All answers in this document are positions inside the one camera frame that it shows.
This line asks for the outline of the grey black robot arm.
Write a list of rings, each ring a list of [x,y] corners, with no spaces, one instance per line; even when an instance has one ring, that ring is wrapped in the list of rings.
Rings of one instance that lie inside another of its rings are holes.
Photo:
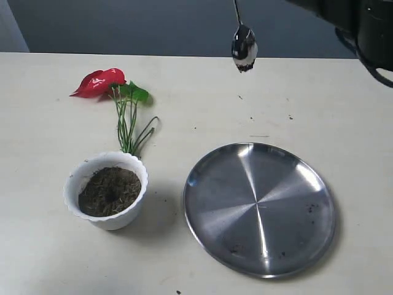
[[[291,3],[348,33],[362,58],[372,66],[392,71],[392,1],[304,0]]]

